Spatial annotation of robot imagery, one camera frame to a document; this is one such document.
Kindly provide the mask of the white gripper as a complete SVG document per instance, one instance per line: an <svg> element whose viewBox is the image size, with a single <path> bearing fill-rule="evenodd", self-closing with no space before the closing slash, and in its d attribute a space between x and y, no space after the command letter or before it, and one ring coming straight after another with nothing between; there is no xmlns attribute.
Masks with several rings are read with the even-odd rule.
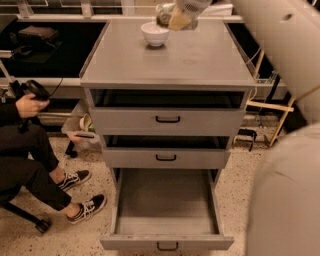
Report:
<svg viewBox="0 0 320 256"><path fill-rule="evenodd" d="M179 31L187 26L188 30L195 30L198 20L191 17L199 16L212 2L212 0L175 0L178 7L173 9L168 28Z"/></svg>

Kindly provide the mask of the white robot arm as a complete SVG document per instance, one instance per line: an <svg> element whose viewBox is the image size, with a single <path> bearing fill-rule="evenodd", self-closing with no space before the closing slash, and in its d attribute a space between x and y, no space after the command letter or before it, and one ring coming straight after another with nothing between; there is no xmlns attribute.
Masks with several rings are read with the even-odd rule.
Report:
<svg viewBox="0 0 320 256"><path fill-rule="evenodd" d="M246 256L320 256L319 11L306 0L231 1L307 121L256 171Z"/></svg>

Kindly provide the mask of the person's hand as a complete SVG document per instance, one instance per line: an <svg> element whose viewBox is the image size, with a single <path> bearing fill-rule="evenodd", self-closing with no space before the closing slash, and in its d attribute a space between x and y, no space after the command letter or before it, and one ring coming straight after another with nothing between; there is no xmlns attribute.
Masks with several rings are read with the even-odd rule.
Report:
<svg viewBox="0 0 320 256"><path fill-rule="evenodd" d="M44 110L49 103L49 100L36 100L34 94L26 94L17 100L15 105L19 116L24 119L35 117L39 112Z"/></svg>

